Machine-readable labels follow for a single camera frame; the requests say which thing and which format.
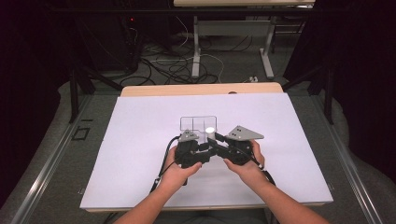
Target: triangular metal piece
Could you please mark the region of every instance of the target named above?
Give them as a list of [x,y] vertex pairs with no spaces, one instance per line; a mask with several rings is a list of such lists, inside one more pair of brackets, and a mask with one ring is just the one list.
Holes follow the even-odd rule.
[[238,125],[228,135],[225,135],[225,137],[235,141],[247,141],[250,139],[262,139],[264,138],[264,135],[255,133]]
[[190,130],[186,130],[184,131],[184,133],[178,138],[179,142],[187,142],[187,141],[191,141],[194,139],[198,139],[198,135],[196,133],[194,133],[193,131]]

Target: forearm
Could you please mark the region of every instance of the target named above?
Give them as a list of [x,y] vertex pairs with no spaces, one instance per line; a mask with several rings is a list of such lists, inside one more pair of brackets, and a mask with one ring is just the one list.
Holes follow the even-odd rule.
[[155,218],[163,209],[163,206],[173,194],[174,192],[172,190],[158,187],[135,208],[131,209],[115,223],[153,223]]
[[263,183],[253,189],[268,205],[282,224],[288,223],[329,223],[311,209],[293,200],[276,186]]

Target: black curtain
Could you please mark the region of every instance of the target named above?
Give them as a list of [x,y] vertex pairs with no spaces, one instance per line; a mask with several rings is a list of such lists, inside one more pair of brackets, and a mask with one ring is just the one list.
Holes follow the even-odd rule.
[[[396,20],[391,1],[318,0],[284,74],[296,80],[316,66],[310,93],[334,71],[334,98],[344,109],[349,148],[396,182]],[[344,8],[343,17],[326,11]]]
[[68,69],[37,1],[0,7],[0,206],[42,141]]

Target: white paper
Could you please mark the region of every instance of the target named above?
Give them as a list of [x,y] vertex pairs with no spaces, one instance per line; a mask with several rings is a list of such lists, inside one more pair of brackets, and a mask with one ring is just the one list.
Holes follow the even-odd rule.
[[[120,97],[100,147],[81,208],[131,208],[148,194],[181,117],[216,116],[218,133],[241,125],[258,140],[276,185],[300,203],[332,202],[302,126],[286,93]],[[263,205],[222,158],[212,157],[165,205]]]

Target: white desk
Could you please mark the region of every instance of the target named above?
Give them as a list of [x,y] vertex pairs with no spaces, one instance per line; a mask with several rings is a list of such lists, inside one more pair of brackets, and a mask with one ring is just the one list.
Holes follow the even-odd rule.
[[[175,0],[176,7],[276,7],[314,4],[315,0]],[[193,77],[199,76],[201,50],[200,35],[256,35],[265,36],[264,48],[260,49],[265,75],[272,79],[274,73],[268,58],[271,40],[276,26],[276,17],[270,21],[198,21],[194,17],[194,59]]]
[[[229,91],[238,94],[226,94]],[[265,138],[258,142],[266,157],[265,167],[280,189],[301,203],[332,202],[289,96],[275,83],[249,83],[124,90],[80,207],[90,212],[123,211],[144,199],[161,168],[168,142],[180,134],[180,118],[188,116],[216,116],[222,134],[236,125],[263,134]],[[212,157],[164,210],[264,206],[221,158]]]

